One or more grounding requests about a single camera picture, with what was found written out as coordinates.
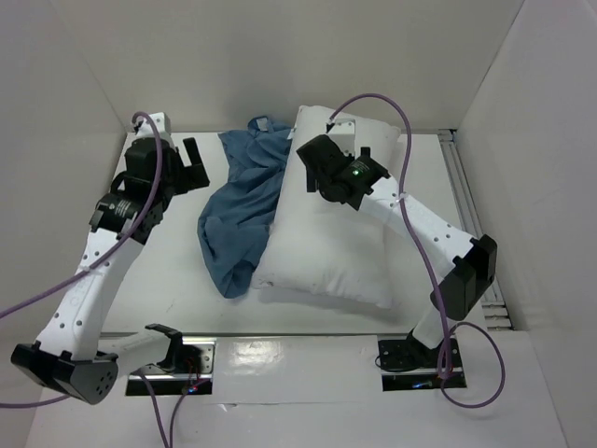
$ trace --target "blue garment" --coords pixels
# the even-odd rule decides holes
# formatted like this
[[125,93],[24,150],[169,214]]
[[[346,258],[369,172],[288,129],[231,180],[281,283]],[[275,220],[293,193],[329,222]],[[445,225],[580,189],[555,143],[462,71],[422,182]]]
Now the blue garment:
[[246,292],[270,237],[291,141],[290,127],[258,117],[248,131],[219,135],[228,159],[228,183],[199,216],[197,233],[215,286],[226,298]]

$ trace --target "white cushion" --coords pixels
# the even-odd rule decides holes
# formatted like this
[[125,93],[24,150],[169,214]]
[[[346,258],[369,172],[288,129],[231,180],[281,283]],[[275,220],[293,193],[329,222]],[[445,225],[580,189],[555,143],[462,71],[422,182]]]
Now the white cushion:
[[[332,109],[302,106],[286,165],[270,240],[253,274],[252,287],[286,287],[315,295],[342,297],[390,308],[392,289],[383,250],[383,227],[348,204],[329,203],[307,193],[305,166],[297,149],[326,132]],[[356,119],[356,152],[388,166],[397,128],[381,121]]]

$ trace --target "black wire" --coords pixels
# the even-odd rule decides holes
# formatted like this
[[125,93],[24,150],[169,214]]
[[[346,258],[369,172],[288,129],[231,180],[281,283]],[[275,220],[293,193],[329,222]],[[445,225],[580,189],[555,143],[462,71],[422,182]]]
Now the black wire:
[[417,369],[419,369],[418,367],[409,367],[407,369],[386,369],[384,367],[382,367],[377,361],[380,359],[380,355],[377,355],[377,357],[375,358],[375,365],[382,371],[387,371],[388,373],[405,373],[407,371],[416,371]]

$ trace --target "pillow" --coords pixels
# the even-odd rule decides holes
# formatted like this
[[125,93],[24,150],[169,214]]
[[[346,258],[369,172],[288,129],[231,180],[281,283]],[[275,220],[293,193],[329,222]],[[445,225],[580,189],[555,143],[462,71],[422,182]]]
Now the pillow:
[[[332,109],[302,106],[286,165],[270,240],[251,286],[285,287],[375,304],[393,305],[383,249],[383,225],[347,204],[329,203],[307,193],[305,166],[297,149],[326,132]],[[355,148],[371,148],[371,157],[388,166],[398,128],[381,121],[356,119]]]

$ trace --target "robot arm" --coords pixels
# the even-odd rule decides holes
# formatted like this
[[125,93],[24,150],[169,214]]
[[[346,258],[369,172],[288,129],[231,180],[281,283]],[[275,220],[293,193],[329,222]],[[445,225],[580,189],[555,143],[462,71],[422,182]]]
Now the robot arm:
[[[297,150],[307,168],[307,191],[319,190],[327,201],[348,203],[412,241],[400,211],[403,201],[434,272],[443,279],[439,288],[449,324],[464,320],[493,281],[495,241],[487,235],[477,240],[412,196],[401,197],[398,183],[370,157],[368,147],[361,148],[361,155],[355,157],[354,130],[353,120],[337,120],[328,125],[327,134],[316,136]],[[433,293],[410,337],[429,350],[441,344],[443,331]]]
[[152,229],[160,224],[172,197],[209,185],[195,141],[184,141],[191,160],[190,166],[184,166],[170,136],[168,118],[161,113],[151,118],[160,132],[162,168],[149,212],[131,238],[94,266],[131,228],[149,197],[157,148],[150,126],[143,121],[125,153],[126,171],[116,176],[91,217],[87,245],[77,269],[77,273],[89,273],[66,291],[35,343],[17,345],[11,357],[11,362],[36,383],[90,404],[104,399],[120,375],[156,361],[169,370],[188,357],[198,358],[198,354],[190,353],[192,347],[182,344],[182,333],[157,324],[99,346],[118,288]]

